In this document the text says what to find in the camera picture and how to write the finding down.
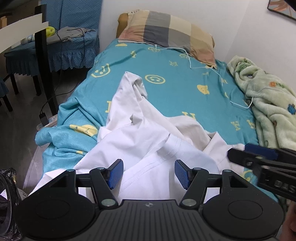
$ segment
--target yellow plush toy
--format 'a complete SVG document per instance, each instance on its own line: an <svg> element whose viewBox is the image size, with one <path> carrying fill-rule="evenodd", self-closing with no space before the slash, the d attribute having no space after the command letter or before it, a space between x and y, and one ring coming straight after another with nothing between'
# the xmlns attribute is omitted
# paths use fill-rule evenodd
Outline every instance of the yellow plush toy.
<svg viewBox="0 0 296 241"><path fill-rule="evenodd" d="M46 29L46 37L53 36L55 34L55 29L54 27L48 26Z"/></svg>

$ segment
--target pillow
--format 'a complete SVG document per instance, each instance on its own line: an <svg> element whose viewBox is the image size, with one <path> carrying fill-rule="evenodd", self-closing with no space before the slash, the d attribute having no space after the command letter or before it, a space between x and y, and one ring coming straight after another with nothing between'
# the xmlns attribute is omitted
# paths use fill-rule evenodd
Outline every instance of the pillow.
<svg viewBox="0 0 296 241"><path fill-rule="evenodd" d="M125 13L122 13L122 14L119 15L116 38L119 38L121 33L128 26L128 23L131 22L131 19L132 19L133 15L138 11L140 11L140 10L137 9L137 10L133 10L133 11L130 11L130 12L125 12Z"/></svg>
<svg viewBox="0 0 296 241"><path fill-rule="evenodd" d="M166 13L146 10L128 13L127 27L118 42L149 42L183 48L200 62L217 67L212 36L198 26Z"/></svg>

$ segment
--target teal bedsheet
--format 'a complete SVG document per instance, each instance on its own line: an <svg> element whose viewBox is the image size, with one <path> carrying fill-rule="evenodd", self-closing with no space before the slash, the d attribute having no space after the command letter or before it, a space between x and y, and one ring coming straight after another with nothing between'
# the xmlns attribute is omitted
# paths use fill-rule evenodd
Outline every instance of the teal bedsheet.
<svg viewBox="0 0 296 241"><path fill-rule="evenodd" d="M205 66L190 60L192 67ZM226 63L216 63L224 89L213 70L190 69L184 53L114 40L95 58L87 78L60 105L57 127L37 133L38 145L51 143L43 153L44 172L72 168L96 145L98 130L106 124L112 97L125 71L143 78L148 100L163 115L188 115L205 130L218 131L228 144L258 144L251 109L229 101L247 106L244 94Z"/></svg>

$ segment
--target chair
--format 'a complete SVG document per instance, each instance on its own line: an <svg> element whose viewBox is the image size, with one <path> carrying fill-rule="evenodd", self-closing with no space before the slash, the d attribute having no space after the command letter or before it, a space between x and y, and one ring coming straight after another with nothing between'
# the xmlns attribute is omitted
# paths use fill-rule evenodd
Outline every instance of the chair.
<svg viewBox="0 0 296 241"><path fill-rule="evenodd" d="M68 68L91 68L99 53L98 27L102 0L42 0L41 4L47 5L46 20L56 30L66 26L95 29L86 32L84 37L48 45L50 70L57 72ZM18 93L14 79L17 73L31 75L36 93L40 95L35 43L19 45L7 51L4 56L15 94Z"/></svg>
<svg viewBox="0 0 296 241"><path fill-rule="evenodd" d="M13 110L12 110L12 106L11 106L11 104L10 104L10 102L9 102L9 100L8 100L8 98L7 98L7 96L6 96L7 93L8 93L8 89L7 89L7 87L6 87L5 83L4 83L4 81L0 78L0 98L3 99L3 101L4 101L4 103L5 103L5 105L6 105L7 109L8 109L8 111L11 112L11 111L13 111Z"/></svg>

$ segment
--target white cable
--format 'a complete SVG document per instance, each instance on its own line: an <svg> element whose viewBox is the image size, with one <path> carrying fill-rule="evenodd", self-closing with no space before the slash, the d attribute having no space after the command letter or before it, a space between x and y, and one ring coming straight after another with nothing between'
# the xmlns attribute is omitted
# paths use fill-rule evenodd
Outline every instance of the white cable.
<svg viewBox="0 0 296 241"><path fill-rule="evenodd" d="M223 78L222 78L222 76L221 76L216 70L214 70L213 68L210 68L210 67L202 66L202 67L193 67L193 68L192 68L192 67L191 67L191 60L190 60L189 54L187 53L187 51L186 51L185 49L183 49L183 48L174 48L174 47L168 47L168 48L157 49L157 44L153 44L153 43L150 43L150 42L137 42L137 43L143 43L143 44L153 45L153 46L155 46L155 50L158 50L158 51L160 51L160 50L164 50L164 49L180 49L180 50L183 50L183 51L186 53L187 57L188 57L190 69L201 69L201 68L211 69L211 70L214 71L217 75L219 75L220 80L221 80L222 89L223 89L223 91L225 92L225 90L224 90L224 86L223 86ZM234 103L234 102L232 102L230 99L229 99L229 101L230 101L230 103L235 104L235 105L237 105L237 106L240 106L240 107L242 107L242 108L244 108L244 109L249 109L249 108L251 107L252 103L253 103L253 98L254 98L254 97L252 97L251 103L249 104L248 107L245 107L245 106L242 106L242 105L240 105L240 104Z"/></svg>

